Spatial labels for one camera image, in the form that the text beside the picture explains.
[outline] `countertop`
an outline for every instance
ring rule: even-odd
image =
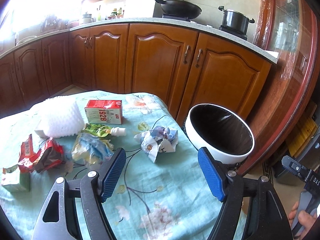
[[[224,31],[221,31],[221,30],[218,30],[218,29],[215,29],[212,27],[207,27],[205,25],[201,25],[201,24],[197,24],[197,23],[191,23],[191,22],[173,20],[173,19],[163,19],[163,18],[120,18],[120,19],[104,20],[104,21],[83,24],[83,25],[79,25],[79,26],[71,28],[71,29],[56,31],[56,32],[47,33],[47,34],[38,36],[38,37],[31,39],[29,41],[26,41],[18,46],[15,46],[12,49],[9,49],[5,53],[1,54],[0,58],[4,57],[5,55],[9,54],[12,51],[15,51],[16,49],[19,49],[20,47],[25,46],[28,43],[37,41],[39,39],[42,39],[42,38],[45,38],[45,37],[48,37],[51,35],[74,31],[74,30],[79,30],[79,29],[87,28],[87,27],[93,27],[93,26],[97,26],[97,25],[116,24],[116,23],[158,23],[158,24],[168,24],[168,25],[176,25],[179,27],[186,27],[186,28],[194,29],[194,30],[200,31],[200,32],[211,33],[216,36],[220,36],[220,37],[225,38],[227,40],[233,41],[239,45],[242,45],[242,46],[254,51],[255,53],[258,53],[259,55],[261,55],[262,57],[264,57],[265,59],[267,59],[268,61],[270,61],[272,63],[276,64],[278,61],[278,59],[276,57],[274,57],[273,55],[271,55],[269,52],[257,47],[256,45],[254,45],[248,41],[245,41],[237,36],[234,36],[230,33],[226,33]]]

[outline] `finger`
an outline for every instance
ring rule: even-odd
[[[297,202],[293,205],[292,211],[297,210],[298,206],[299,206],[299,201],[297,201]]]
[[[305,212],[304,210],[300,211],[298,216],[299,223],[305,227],[307,232],[313,226],[316,221],[316,218]]]
[[[288,215],[288,219],[289,219],[289,220],[294,219],[294,218],[296,217],[296,214],[297,214],[297,211],[296,211],[296,210],[295,210],[295,211],[291,211],[291,212],[289,213],[289,215]]]

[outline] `red snack wrapper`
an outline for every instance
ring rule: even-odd
[[[59,165],[63,160],[63,148],[52,137],[47,140],[44,146],[33,152],[32,135],[22,143],[18,166],[21,172],[38,173],[46,171],[54,166]]]
[[[18,166],[22,173],[33,171],[33,162],[37,159],[32,145],[32,134],[21,144]]]

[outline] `trash can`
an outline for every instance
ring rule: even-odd
[[[224,164],[244,161],[254,148],[248,125],[232,111],[218,105],[199,104],[189,111],[187,136],[196,149],[207,147]]]

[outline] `wooden cabinet door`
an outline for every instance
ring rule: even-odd
[[[41,40],[44,74],[50,96],[70,86],[69,35],[61,33]]]
[[[88,62],[90,28],[69,33],[69,55],[72,83],[84,90],[92,90],[91,63]]]
[[[24,103],[29,109],[49,97],[42,61],[41,41],[14,52],[18,83]]]
[[[201,103],[224,106],[245,119],[270,67],[240,45],[200,33],[177,122],[183,124],[189,109]]]
[[[13,53],[0,59],[0,118],[25,110],[16,70]]]
[[[125,70],[125,92],[147,92],[161,98],[175,118],[179,109],[196,31],[174,26],[131,24]]]
[[[90,28],[90,62],[95,90],[124,93],[128,24]]]

